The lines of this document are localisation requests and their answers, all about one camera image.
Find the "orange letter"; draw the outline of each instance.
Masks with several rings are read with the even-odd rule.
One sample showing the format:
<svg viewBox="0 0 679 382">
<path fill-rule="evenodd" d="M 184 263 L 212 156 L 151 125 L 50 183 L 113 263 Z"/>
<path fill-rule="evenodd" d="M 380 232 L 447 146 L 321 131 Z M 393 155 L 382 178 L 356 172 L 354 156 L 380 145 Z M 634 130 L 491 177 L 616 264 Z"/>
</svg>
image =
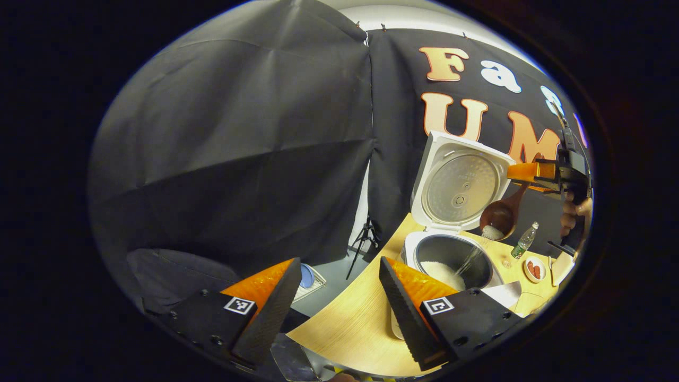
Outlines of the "orange letter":
<svg viewBox="0 0 679 382">
<path fill-rule="evenodd" d="M 546 128 L 538 140 L 528 117 L 516 111 L 510 111 L 509 119 L 514 124 L 509 156 L 516 160 L 516 163 L 523 163 L 522 152 L 526 159 L 535 157 L 538 152 L 543 153 L 545 159 L 556 159 L 556 149 L 559 145 L 559 137 L 556 133 Z"/>
<path fill-rule="evenodd" d="M 463 99 L 460 103 L 467 109 L 467 121 L 460 137 L 478 142 L 481 136 L 481 117 L 488 110 L 488 105 L 475 99 Z"/>
<path fill-rule="evenodd" d="M 448 105 L 453 103 L 453 98 L 440 93 L 422 93 L 422 100 L 424 100 L 424 133 L 427 136 L 432 130 L 447 133 L 445 119 Z"/>
<path fill-rule="evenodd" d="M 450 67 L 457 71 L 464 71 L 461 58 L 469 59 L 469 55 L 457 48 L 420 48 L 429 60 L 431 71 L 426 77 L 432 81 L 460 81 L 460 75 L 453 73 Z"/>
</svg>

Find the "black fabric backdrop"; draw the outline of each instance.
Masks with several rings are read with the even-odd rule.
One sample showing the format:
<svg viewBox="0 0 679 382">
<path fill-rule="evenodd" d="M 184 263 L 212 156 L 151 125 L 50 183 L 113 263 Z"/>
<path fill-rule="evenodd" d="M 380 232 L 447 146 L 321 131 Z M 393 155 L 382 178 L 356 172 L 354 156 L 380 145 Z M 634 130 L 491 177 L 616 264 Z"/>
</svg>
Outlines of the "black fabric backdrop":
<svg viewBox="0 0 679 382">
<path fill-rule="evenodd" d="M 139 248 L 241 277 L 346 255 L 372 151 L 365 38 L 320 2 L 254 1 L 182 36 L 125 85 L 96 136 L 88 194 L 105 264 L 138 308 L 127 253 Z"/>
<path fill-rule="evenodd" d="M 448 33 L 389 29 L 388 26 L 386 31 L 369 31 L 368 37 L 375 130 L 368 205 L 382 245 L 410 211 L 411 191 L 427 139 L 423 128 L 425 102 L 422 93 L 437 92 L 453 98 L 445 123 L 446 130 L 453 135 L 464 132 L 466 109 L 460 104 L 462 99 L 487 104 L 488 110 L 481 119 L 479 142 L 504 153 L 509 153 L 512 142 L 513 125 L 507 115 L 510 111 L 527 116 L 538 139 L 546 128 L 560 134 L 558 119 L 547 108 L 540 86 L 546 86 L 559 97 L 571 129 L 574 133 L 578 130 L 573 117 L 575 110 L 559 86 L 538 69 L 494 46 Z M 426 55 L 418 51 L 421 47 L 464 50 L 469 59 L 463 60 L 464 71 L 458 72 L 461 79 L 457 82 L 429 80 L 430 65 Z M 521 92 L 517 94 L 486 81 L 481 76 L 482 60 L 509 68 L 521 86 Z M 517 189 L 518 186 L 511 184 L 505 196 Z M 547 241 L 559 242 L 561 214 L 560 201 L 529 190 L 521 203 L 517 229 L 505 243 L 515 245 L 531 223 L 537 221 L 540 228 L 531 250 L 558 254 Z M 472 232 L 480 234 L 478 229 Z"/>
</svg>

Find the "plastic bottle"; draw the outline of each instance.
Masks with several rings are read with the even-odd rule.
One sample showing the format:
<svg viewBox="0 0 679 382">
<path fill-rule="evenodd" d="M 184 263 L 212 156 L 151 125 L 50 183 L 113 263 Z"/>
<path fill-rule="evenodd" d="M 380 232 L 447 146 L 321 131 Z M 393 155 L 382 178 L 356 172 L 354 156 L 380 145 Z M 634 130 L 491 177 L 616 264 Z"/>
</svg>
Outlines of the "plastic bottle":
<svg viewBox="0 0 679 382">
<path fill-rule="evenodd" d="M 533 222 L 533 225 L 524 232 L 516 247 L 511 250 L 511 255 L 513 258 L 521 258 L 524 252 L 528 250 L 531 244 L 533 244 L 533 240 L 535 240 L 535 233 L 537 232 L 539 226 L 540 224 L 538 224 L 538 222 Z"/>
</svg>

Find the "gray fabric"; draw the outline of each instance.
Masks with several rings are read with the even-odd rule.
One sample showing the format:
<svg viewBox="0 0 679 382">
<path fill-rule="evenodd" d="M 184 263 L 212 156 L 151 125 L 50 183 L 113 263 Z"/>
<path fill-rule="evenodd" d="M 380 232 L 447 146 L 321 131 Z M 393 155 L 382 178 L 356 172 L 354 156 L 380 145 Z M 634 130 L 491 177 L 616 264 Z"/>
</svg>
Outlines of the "gray fabric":
<svg viewBox="0 0 679 382">
<path fill-rule="evenodd" d="M 228 266 L 170 249 L 137 249 L 127 256 L 145 301 L 166 313 L 201 289 L 220 291 L 241 278 Z"/>
</svg>

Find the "small dish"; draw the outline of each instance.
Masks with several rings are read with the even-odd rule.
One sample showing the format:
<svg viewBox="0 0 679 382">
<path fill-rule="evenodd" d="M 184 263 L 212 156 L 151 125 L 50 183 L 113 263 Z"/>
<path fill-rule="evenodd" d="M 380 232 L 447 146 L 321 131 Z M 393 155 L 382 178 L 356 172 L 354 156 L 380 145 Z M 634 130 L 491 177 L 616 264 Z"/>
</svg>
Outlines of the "small dish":
<svg viewBox="0 0 679 382">
<path fill-rule="evenodd" d="M 528 267 L 528 263 L 530 263 L 533 267 L 539 266 L 540 267 L 540 278 L 535 277 L 533 275 L 533 272 L 530 271 L 530 268 Z M 547 267 L 545 266 L 545 263 L 538 259 L 535 256 L 530 256 L 524 261 L 524 273 L 526 274 L 526 277 L 530 281 L 533 281 L 534 283 L 539 283 L 540 281 L 545 279 L 545 276 L 547 275 Z"/>
</svg>

